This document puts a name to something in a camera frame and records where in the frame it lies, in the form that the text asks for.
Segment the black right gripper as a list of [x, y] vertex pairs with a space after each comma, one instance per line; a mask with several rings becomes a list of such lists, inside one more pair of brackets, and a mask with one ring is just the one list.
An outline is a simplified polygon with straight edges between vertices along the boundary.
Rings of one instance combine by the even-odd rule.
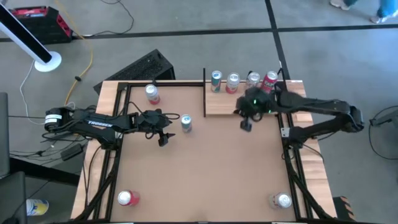
[[272, 98], [259, 87], [251, 87], [245, 90], [244, 95], [236, 100], [234, 114], [243, 117], [240, 128], [244, 131], [251, 131], [250, 121], [259, 122], [265, 113], [272, 112]]

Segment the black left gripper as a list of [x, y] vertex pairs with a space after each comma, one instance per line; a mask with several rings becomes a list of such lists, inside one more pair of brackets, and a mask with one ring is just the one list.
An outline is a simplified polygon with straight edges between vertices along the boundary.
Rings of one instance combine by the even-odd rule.
[[[170, 125], [172, 122], [169, 117], [162, 112], [161, 109], [146, 110], [137, 117], [138, 130], [143, 133], [151, 133], [153, 126], [157, 125]], [[165, 146], [169, 142], [169, 138], [175, 136], [174, 133], [159, 133], [159, 146]]]

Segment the silver Diet Coke can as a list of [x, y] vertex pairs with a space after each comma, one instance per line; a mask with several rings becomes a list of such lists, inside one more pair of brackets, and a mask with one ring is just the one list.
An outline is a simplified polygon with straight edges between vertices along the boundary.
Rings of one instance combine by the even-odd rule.
[[292, 205], [292, 199], [289, 194], [279, 192], [269, 197], [270, 205], [273, 208], [289, 208]]
[[246, 77], [246, 88], [248, 89], [254, 86], [258, 86], [260, 80], [260, 74], [258, 74], [257, 72], [249, 72]]

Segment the red Fanta can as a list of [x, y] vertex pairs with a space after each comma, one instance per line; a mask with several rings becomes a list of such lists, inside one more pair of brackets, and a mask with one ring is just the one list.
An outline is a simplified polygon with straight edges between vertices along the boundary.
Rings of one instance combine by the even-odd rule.
[[278, 74], [274, 71], [269, 71], [265, 74], [261, 84], [261, 89], [266, 93], [270, 93], [274, 89], [274, 85], [277, 82]]
[[135, 206], [140, 201], [140, 194], [132, 190], [122, 190], [118, 194], [118, 203], [122, 206]]

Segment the black perforated crate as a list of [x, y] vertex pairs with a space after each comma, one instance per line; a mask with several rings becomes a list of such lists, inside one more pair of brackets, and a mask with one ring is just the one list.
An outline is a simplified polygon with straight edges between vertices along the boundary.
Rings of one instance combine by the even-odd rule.
[[120, 80], [175, 80], [174, 66], [155, 49], [105, 79]]

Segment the black power adapter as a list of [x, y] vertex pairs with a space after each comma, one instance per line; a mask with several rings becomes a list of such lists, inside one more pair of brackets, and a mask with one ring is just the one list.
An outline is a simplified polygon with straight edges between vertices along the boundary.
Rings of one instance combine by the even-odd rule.
[[83, 145], [76, 144], [60, 153], [62, 161], [67, 161], [83, 152]]

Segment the white black pole stand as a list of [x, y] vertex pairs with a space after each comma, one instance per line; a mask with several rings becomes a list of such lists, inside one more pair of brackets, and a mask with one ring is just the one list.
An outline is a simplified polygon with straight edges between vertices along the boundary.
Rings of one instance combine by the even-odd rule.
[[0, 31], [34, 59], [34, 67], [39, 72], [51, 72], [61, 64], [62, 56], [48, 51], [2, 3]]

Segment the black striped step block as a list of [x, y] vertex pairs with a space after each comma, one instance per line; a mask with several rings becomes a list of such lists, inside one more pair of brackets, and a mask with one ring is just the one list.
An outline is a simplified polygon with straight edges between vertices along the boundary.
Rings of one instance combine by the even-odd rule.
[[333, 197], [337, 217], [341, 220], [355, 221], [354, 211], [349, 200], [344, 196]]

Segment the yellow blue white bag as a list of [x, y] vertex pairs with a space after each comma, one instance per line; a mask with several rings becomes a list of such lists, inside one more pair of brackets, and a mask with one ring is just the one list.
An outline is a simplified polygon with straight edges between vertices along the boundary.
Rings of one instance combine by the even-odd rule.
[[47, 200], [27, 199], [26, 201], [27, 216], [41, 216], [49, 209]]

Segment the red black toolbox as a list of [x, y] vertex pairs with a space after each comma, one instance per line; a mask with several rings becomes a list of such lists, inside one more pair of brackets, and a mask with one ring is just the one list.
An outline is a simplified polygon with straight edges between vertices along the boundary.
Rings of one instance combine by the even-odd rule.
[[53, 7], [18, 7], [10, 12], [43, 45], [72, 41], [73, 31]]

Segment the grey cabinet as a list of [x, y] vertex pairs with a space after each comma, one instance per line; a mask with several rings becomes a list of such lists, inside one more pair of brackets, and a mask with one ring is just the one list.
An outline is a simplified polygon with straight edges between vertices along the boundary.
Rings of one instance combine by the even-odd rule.
[[8, 95], [0, 92], [0, 178], [9, 173]]

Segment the person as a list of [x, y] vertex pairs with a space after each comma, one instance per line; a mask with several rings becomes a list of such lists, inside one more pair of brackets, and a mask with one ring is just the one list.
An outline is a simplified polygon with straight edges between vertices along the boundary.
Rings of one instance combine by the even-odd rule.
[[[329, 4], [341, 10], [348, 11], [359, 0], [330, 0]], [[398, 16], [398, 0], [379, 0], [379, 8], [375, 15], [370, 17], [374, 24], [380, 24], [390, 18]]]

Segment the wooden shelf with black frame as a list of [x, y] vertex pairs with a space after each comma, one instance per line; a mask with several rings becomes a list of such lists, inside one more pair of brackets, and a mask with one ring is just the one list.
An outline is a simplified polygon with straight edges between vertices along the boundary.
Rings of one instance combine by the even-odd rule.
[[213, 91], [212, 80], [204, 81], [204, 109], [206, 116], [231, 115], [236, 109], [236, 101], [240, 96], [244, 95], [248, 84], [246, 79], [241, 80], [235, 86], [235, 92], [230, 93], [227, 89], [228, 81], [225, 77], [218, 82], [220, 84], [219, 91]]

